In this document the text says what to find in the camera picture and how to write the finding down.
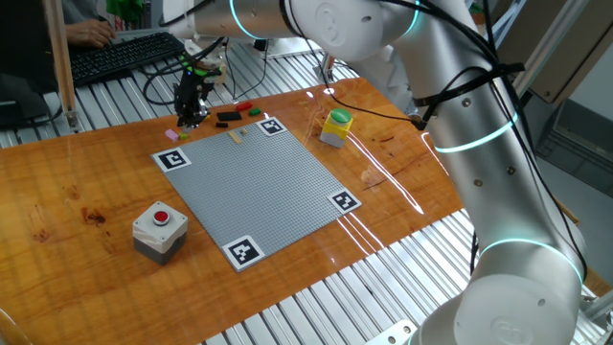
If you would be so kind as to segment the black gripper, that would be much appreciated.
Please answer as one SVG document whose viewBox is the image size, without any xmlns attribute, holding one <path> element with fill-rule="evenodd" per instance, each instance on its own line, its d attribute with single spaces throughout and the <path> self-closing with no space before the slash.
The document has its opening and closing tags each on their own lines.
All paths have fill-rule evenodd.
<svg viewBox="0 0 613 345">
<path fill-rule="evenodd" d="M 204 76 L 197 75 L 195 72 L 183 73 L 179 84 L 174 86 L 177 127 L 197 128 L 206 120 L 208 110 L 205 102 L 214 86 L 213 82 L 207 82 Z M 185 115 L 192 115 L 192 117 L 188 121 Z"/>
</svg>

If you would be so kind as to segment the person's bare hand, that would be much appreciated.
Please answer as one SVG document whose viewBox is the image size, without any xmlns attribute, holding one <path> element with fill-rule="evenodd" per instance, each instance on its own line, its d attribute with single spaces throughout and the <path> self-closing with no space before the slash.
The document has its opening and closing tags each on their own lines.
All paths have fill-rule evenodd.
<svg viewBox="0 0 613 345">
<path fill-rule="evenodd" d="M 66 34 L 69 44 L 90 48 L 103 48 L 116 38 L 110 24 L 98 19 L 67 25 Z"/>
</svg>

